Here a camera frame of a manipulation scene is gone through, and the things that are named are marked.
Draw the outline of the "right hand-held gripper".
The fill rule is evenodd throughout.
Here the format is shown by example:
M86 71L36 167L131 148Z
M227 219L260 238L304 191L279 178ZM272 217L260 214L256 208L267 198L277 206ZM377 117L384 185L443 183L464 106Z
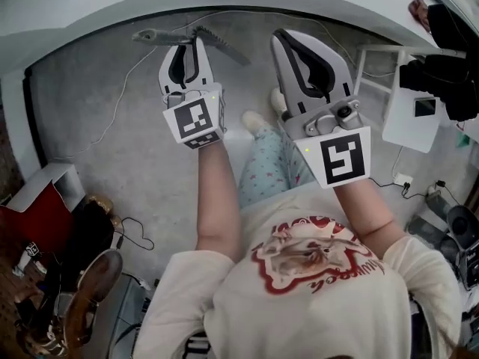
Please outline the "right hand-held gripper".
M362 122L359 100L350 96L346 61L321 40L291 29L274 31L270 47L290 112L280 118L280 127L316 181L334 188L367 179L370 127Z

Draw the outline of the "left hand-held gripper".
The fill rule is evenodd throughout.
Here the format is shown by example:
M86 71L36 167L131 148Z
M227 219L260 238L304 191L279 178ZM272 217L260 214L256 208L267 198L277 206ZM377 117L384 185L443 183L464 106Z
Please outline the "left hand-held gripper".
M175 141L196 150L223 140L225 102L222 86L213 83L203 40L196 37L192 43L194 73L187 79L186 50L186 45L168 50L159 68L158 80L167 105L163 115Z

